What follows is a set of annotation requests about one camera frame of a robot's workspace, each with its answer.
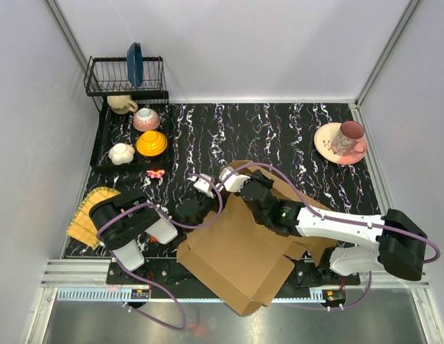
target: beige mug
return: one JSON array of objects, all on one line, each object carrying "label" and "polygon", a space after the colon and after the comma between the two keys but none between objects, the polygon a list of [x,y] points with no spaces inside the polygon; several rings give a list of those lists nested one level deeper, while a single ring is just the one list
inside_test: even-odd
[{"label": "beige mug", "polygon": [[131,99],[130,95],[109,95],[107,103],[110,109],[119,115],[129,112],[134,113],[138,110],[138,105]]},{"label": "beige mug", "polygon": [[[334,139],[331,141],[330,147],[339,156],[348,156],[352,153],[363,154],[366,150],[361,142],[364,134],[365,129],[360,123],[348,120],[341,124]],[[356,149],[358,144],[362,146],[362,150]]]}]

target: pink bowl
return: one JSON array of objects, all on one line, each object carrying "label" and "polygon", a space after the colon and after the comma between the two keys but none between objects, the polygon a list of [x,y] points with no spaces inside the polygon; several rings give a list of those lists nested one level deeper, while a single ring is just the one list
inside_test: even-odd
[{"label": "pink bowl", "polygon": [[156,111],[143,107],[134,114],[133,126],[138,131],[145,132],[157,129],[160,122]]}]

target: gray floor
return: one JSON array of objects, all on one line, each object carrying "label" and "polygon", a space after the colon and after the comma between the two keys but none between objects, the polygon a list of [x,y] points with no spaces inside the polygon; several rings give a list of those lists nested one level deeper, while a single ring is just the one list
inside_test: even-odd
[{"label": "gray floor", "polygon": [[[360,291],[349,291],[350,300]],[[143,310],[176,325],[173,304]],[[45,344],[79,343],[426,343],[408,291],[374,290],[358,308],[341,312],[299,310],[273,304],[240,317],[225,304],[186,304],[185,333],[162,328],[107,302],[56,302]]]}]

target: mug handle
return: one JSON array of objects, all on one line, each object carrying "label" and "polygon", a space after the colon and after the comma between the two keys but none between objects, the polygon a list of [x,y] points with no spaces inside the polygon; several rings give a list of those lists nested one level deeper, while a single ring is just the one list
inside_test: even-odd
[{"label": "mug handle", "polygon": [[131,111],[132,113],[138,110],[138,105],[131,99],[128,100],[126,106],[128,106],[129,111]]},{"label": "mug handle", "polygon": [[357,150],[355,147],[354,147],[354,149],[353,149],[353,152],[355,152],[355,153],[357,153],[357,154],[365,154],[365,152],[367,151],[367,149],[368,149],[368,147],[367,147],[367,144],[365,143],[365,144],[363,144],[362,143],[362,140],[359,140],[359,141],[357,141],[357,144],[359,144],[360,143],[360,145],[362,146],[362,150]]}]

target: yellow bowl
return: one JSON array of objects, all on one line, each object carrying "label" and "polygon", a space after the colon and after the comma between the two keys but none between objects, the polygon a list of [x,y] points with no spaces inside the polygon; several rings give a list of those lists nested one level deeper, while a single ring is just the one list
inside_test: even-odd
[{"label": "yellow bowl", "polygon": [[166,150],[167,138],[158,131],[149,130],[138,138],[136,147],[143,156],[158,156]]}]

